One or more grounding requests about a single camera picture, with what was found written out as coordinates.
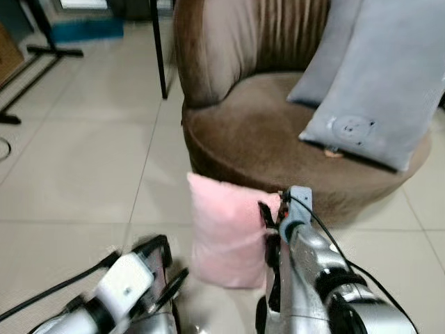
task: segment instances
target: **brown armchair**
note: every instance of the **brown armchair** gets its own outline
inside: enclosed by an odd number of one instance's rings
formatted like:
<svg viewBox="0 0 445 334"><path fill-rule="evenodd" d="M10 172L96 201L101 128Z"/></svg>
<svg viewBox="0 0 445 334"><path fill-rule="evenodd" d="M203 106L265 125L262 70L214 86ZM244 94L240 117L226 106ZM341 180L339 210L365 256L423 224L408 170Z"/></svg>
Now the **brown armchair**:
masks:
<svg viewBox="0 0 445 334"><path fill-rule="evenodd" d="M394 173L356 157L328 158L298 134L314 110L286 96L315 54L329 0L178 0L175 46L193 170L264 191L309 186L314 209L345 222L421 167Z"/></svg>

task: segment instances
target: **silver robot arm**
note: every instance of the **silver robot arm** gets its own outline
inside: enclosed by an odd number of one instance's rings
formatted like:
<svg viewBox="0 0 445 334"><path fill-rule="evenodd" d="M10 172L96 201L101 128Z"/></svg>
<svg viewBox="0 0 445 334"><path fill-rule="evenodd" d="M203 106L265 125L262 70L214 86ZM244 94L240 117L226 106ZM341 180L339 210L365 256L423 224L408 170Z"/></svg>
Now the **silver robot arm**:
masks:
<svg viewBox="0 0 445 334"><path fill-rule="evenodd" d="M257 307L258 334L415 334L410 320L373 294L313 229L310 212L296 199L312 209L310 189L293 186L283 194L279 234L266 241L269 268L266 297Z"/></svg>
<svg viewBox="0 0 445 334"><path fill-rule="evenodd" d="M177 334L171 298L188 275L168 284L172 258L166 236L158 235L120 257L97 285L94 297L34 334Z"/></svg>

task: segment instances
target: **chair backrest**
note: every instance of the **chair backrest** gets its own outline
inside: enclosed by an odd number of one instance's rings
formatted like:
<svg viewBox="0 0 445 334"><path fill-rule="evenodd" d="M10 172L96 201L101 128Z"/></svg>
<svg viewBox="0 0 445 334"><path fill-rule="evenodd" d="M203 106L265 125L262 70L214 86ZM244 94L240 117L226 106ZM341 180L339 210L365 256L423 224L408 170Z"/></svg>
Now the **chair backrest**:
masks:
<svg viewBox="0 0 445 334"><path fill-rule="evenodd" d="M178 0L174 30L188 107L221 102L255 72L304 70L330 0Z"/></svg>

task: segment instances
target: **cable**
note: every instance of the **cable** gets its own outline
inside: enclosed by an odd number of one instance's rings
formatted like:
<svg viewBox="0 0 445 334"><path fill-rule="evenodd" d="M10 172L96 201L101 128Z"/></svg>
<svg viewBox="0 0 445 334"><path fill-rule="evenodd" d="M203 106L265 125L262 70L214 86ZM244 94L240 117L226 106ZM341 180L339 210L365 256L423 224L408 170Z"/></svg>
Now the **cable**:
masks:
<svg viewBox="0 0 445 334"><path fill-rule="evenodd" d="M164 287L160 297L154 304L152 310L150 310L150 313L158 312L165 305L165 303L172 299L181 288L182 283L184 283L187 276L188 269L182 269L181 272L178 273L177 276Z"/></svg>
<svg viewBox="0 0 445 334"><path fill-rule="evenodd" d="M8 146L8 153L6 153L3 157L0 157L0 161L3 161L6 160L11 155L11 153L13 152L13 148L11 147L9 141L7 141L5 138L0 137L0 141Z"/></svg>
<svg viewBox="0 0 445 334"><path fill-rule="evenodd" d="M23 310L24 308L29 307L30 305L34 304L35 302L48 297L50 294L53 294L54 292L57 292L60 289L63 289L64 287L67 287L68 285L71 285L78 280L82 280L85 277L91 275L95 271L102 269L102 268L110 268L120 257L120 254L116 251L112 252L110 255L105 257L101 262L96 264L95 266L85 270L83 273L80 273L79 275L70 278L69 280L66 280L65 282L62 282L60 284L57 284L51 288L49 288L46 291L43 291L42 293L38 294L37 296L31 297L27 301L24 301L23 303L20 303L19 305L15 306L14 308L11 308L10 310L4 312L2 315L0 315L0 322L4 321L5 319L11 317L15 313Z"/></svg>
<svg viewBox="0 0 445 334"><path fill-rule="evenodd" d="M416 325L414 325L414 322L411 320L410 316L406 313L406 311L402 308L402 306L397 302L397 300L389 293L388 290L385 289L385 287L377 280L377 278L375 278L374 276L372 276L368 271L366 271L365 269L357 266L354 262L351 262L349 260L348 264L354 268L356 268L358 271L361 271L364 275L366 275L370 280L372 280L374 282L375 285L377 285L377 287L380 289L381 292L383 292L385 294L385 296L391 301L391 303L396 306L398 308L399 311L401 311L410 321L411 325L414 327L415 331L417 333L419 333L419 331L416 328Z"/></svg>
<svg viewBox="0 0 445 334"><path fill-rule="evenodd" d="M313 212L305 203L303 203L301 200L299 200L298 198L291 196L291 198L295 201L297 201L300 205L302 205L312 216L312 218L314 218L316 220L316 222L320 225L320 227L322 228L322 230L326 233L327 237L330 239L330 241L334 244L335 248L338 250L340 256L343 258L343 260L346 263L346 266L348 266L348 269L351 273L353 273L353 268L349 265L349 261L346 258L345 254L343 253L343 251L341 250L340 246L338 245L338 243L335 241L335 238L332 236L332 234L329 232L329 230L327 229L326 225L324 224L324 222L321 220L320 217L318 217L318 215Z"/></svg>
<svg viewBox="0 0 445 334"><path fill-rule="evenodd" d="M372 276L368 271L366 271L365 269L357 266L354 262L351 262L350 260L348 260L348 258L344 255L343 251L340 249L340 246L338 245L338 243L335 241L335 238L332 236L332 234L330 234L329 230L327 229L326 225L324 224L324 222L321 220L320 217L318 217L318 215L313 212L305 203L303 203L301 200L299 200L296 197L291 196L291 198L295 201L297 201L300 205L302 205L310 214L311 216L316 220L316 222L320 225L320 227L323 229L323 231L326 233L326 235L329 237L330 241L334 244L334 246L337 248L340 256L345 260L346 265L348 266L349 270L351 272L353 272L352 267L356 268L358 271L361 271L364 275L366 275L370 280L372 280L374 282L375 285L377 285L377 287L379 288L379 290L381 292L383 292L383 294L391 301L391 303L399 310L403 313L403 315L405 315L407 317L407 319L410 321L411 325L414 327L415 331L417 333L419 333L419 331L416 328L416 325L414 324L414 322L411 320L410 316L406 313L406 311L402 308L402 306L397 302L397 300L389 293L388 290L385 289L385 287L382 285L382 283L380 283L377 278L375 278L374 276Z"/></svg>

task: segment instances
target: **black stand leg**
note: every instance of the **black stand leg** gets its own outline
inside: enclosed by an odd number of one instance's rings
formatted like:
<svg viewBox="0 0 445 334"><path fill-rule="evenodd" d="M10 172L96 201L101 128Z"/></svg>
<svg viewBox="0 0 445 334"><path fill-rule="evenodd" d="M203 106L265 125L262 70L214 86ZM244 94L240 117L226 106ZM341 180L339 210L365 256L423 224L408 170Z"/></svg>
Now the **black stand leg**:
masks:
<svg viewBox="0 0 445 334"><path fill-rule="evenodd" d="M83 57L82 50L79 49L58 49L54 44L51 38L51 25L48 22L47 17L45 16L45 12L40 5L38 0L26 0L30 11L32 12L35 21L37 22L39 29L44 33L48 47L40 47L36 45L29 45L27 47L28 52L34 54L34 57L29 60L25 65L23 65L16 73L14 73L10 78L6 80L0 86L0 92L6 88L9 84L11 84L19 75L21 75L24 71L26 71L32 64L34 64L37 60L40 59L44 54L49 54L54 56L55 58L43 69L41 70L31 82L27 83L25 87L23 87L5 106L3 106L0 110L0 124L14 124L18 125L22 123L22 121L16 115L8 115L8 110L23 96L26 92L31 89L34 85L43 78L43 76L50 71L54 66L56 66L63 57Z"/></svg>
<svg viewBox="0 0 445 334"><path fill-rule="evenodd" d="M159 31L158 5L156 0L150 0L152 13L154 44L156 45L156 57L158 58L159 79L161 80L162 98L167 99L167 86L165 84L164 60L162 58L161 32Z"/></svg>

